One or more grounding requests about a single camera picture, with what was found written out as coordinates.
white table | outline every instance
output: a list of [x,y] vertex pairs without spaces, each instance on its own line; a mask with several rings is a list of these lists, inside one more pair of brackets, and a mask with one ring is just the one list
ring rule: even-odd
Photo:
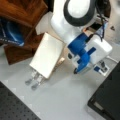
[[[111,56],[120,60],[119,51],[120,47],[114,45]],[[30,62],[28,59],[9,66],[0,47],[0,81],[42,120],[104,120],[87,106],[104,77],[92,70],[83,76],[74,75],[73,65],[66,60],[50,80],[33,91],[25,85],[31,75]],[[106,62],[112,69],[116,65],[110,60]]]

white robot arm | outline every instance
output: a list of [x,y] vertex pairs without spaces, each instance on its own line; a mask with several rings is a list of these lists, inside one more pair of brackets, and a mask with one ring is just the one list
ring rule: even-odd
[[70,50],[68,57],[76,67],[74,73],[93,68],[112,51],[112,47],[102,37],[93,35],[87,42],[89,37],[82,32],[96,20],[96,1],[66,0],[61,15],[54,14],[51,19],[53,29]]

black object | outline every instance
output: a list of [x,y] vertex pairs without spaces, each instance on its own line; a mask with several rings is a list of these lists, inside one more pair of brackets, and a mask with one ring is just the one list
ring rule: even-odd
[[120,62],[88,101],[107,120],[120,120]]
[[54,0],[44,0],[44,2],[47,4],[48,6],[48,11],[52,11],[53,12],[53,8],[54,8]]
[[0,82],[0,120],[40,120]]
[[68,11],[68,4],[70,2],[70,0],[67,0],[65,2],[65,5],[64,5],[64,16],[65,16],[65,19],[67,20],[67,22],[73,26],[76,26],[76,27],[80,27],[80,26],[84,26],[86,24],[88,24],[93,16],[94,16],[94,12],[95,12],[95,1],[96,0],[91,0],[90,1],[90,7],[89,7],[89,10],[88,12],[86,13],[86,15],[82,18],[74,18],[73,16],[71,16],[69,14],[69,11]]

